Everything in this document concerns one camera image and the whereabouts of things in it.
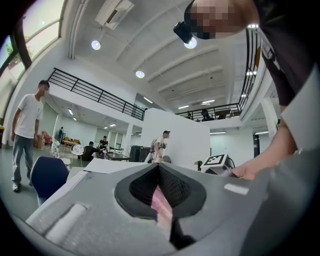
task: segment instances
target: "air conditioner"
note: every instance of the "air conditioner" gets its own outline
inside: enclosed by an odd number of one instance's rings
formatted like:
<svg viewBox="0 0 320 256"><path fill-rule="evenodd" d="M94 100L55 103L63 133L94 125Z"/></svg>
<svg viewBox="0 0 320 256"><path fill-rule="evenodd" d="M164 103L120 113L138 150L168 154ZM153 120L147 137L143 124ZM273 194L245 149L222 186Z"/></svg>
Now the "air conditioner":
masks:
<svg viewBox="0 0 320 256"><path fill-rule="evenodd" d="M106 0L95 20L114 30L134 6L129 0Z"/></svg>

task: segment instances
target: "man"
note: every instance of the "man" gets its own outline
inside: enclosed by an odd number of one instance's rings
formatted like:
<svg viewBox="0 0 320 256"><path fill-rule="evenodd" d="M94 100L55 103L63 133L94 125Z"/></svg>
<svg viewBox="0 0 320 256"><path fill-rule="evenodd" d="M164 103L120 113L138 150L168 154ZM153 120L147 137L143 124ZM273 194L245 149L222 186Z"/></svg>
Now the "man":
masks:
<svg viewBox="0 0 320 256"><path fill-rule="evenodd" d="M281 111L300 91L319 59L319 46L312 39L309 4L283 0L194 0L184 22L202 39L219 38L259 24L262 57L276 86ZM305 20L302 14L308 14ZM233 169L238 177L253 180L264 168L274 167L297 149L284 120L270 146L256 158Z"/></svg>
<svg viewBox="0 0 320 256"><path fill-rule="evenodd" d="M62 140L62 134L64 133L64 128L61 127L59 132L58 132L58 141L59 143L61 143L61 140Z"/></svg>
<svg viewBox="0 0 320 256"><path fill-rule="evenodd" d="M40 81L35 94L27 94L18 105L13 121L11 140L13 141L13 186L14 192L18 192L21 184L20 159L24 151L26 176L30 181L30 172L33 166L33 145L38 142L39 120L43 115L41 98L49 92L49 82Z"/></svg>
<svg viewBox="0 0 320 256"><path fill-rule="evenodd" d="M100 140L100 149L105 150L109 142L107 141L107 136L103 136L103 139Z"/></svg>
<svg viewBox="0 0 320 256"><path fill-rule="evenodd" d="M158 137L155 140L154 149L155 149L155 160L154 163L161 163L163 161L163 151L167 147L165 139L168 139L170 131L165 130L162 136Z"/></svg>
<svg viewBox="0 0 320 256"><path fill-rule="evenodd" d="M92 159L94 159L92 155L93 153L101 152L102 150L104 150L104 148L100 148L100 149L94 148L94 143L92 141L90 141L89 146L85 146L84 149L85 149L85 152L82 155L82 160L86 162L90 162L92 161Z"/></svg>

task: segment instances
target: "gray floor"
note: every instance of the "gray floor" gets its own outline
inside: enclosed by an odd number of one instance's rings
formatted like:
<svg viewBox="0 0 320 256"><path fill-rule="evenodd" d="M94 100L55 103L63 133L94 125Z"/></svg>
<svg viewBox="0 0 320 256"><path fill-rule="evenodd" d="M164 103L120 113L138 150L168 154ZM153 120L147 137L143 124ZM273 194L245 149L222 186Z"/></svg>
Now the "gray floor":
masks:
<svg viewBox="0 0 320 256"><path fill-rule="evenodd" d="M47 147L43 150L35 148L33 151L33 163L40 156L51 157L51 149ZM63 157L72 158L72 155L66 153ZM80 160L73 158L72 166L80 167ZM10 213L25 221L38 208L38 200L35 189L28 185L24 155L21 157L20 164L22 182L19 193L12 190L12 169L12 147L3 147L2 145L2 148L0 148L0 197Z"/></svg>

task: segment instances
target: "black metal railing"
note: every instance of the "black metal railing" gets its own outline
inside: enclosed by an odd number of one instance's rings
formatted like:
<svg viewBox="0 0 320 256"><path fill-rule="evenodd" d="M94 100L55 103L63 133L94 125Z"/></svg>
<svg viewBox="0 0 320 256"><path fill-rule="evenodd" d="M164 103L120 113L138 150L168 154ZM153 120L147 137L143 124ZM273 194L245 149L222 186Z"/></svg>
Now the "black metal railing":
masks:
<svg viewBox="0 0 320 256"><path fill-rule="evenodd" d="M58 68L54 68L48 81L114 110L144 120L145 111L141 108Z"/></svg>
<svg viewBox="0 0 320 256"><path fill-rule="evenodd" d="M240 116L242 110L245 108L248 98L250 97L251 90L256 80L261 50L261 37L257 32L257 27L247 28L245 33L247 47L246 68L239 102L214 107L203 107L198 110L177 113L177 115L194 121L199 120L199 122ZM204 110L208 111L210 118L208 118L208 116L205 118L204 114L206 114L206 112L203 112Z"/></svg>
<svg viewBox="0 0 320 256"><path fill-rule="evenodd" d="M257 32L257 28L247 28L246 34L246 68L243 81L243 87L239 99L241 110L250 97L252 87L254 86L258 71L261 51L261 36Z"/></svg>
<svg viewBox="0 0 320 256"><path fill-rule="evenodd" d="M238 117L241 114L238 103L221 106L206 107L198 110L187 111L177 115L194 120L196 122L221 120Z"/></svg>

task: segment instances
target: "pink fabric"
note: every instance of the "pink fabric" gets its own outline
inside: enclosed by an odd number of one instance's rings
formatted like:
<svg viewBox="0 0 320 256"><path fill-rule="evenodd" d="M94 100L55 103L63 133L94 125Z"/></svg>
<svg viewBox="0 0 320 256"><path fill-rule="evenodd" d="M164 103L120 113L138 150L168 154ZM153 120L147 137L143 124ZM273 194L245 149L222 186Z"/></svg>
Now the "pink fabric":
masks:
<svg viewBox="0 0 320 256"><path fill-rule="evenodd" d="M155 209L158 213L157 225L163 229L167 235L170 235L172 224L172 208L159 186L157 186L154 191L151 208Z"/></svg>

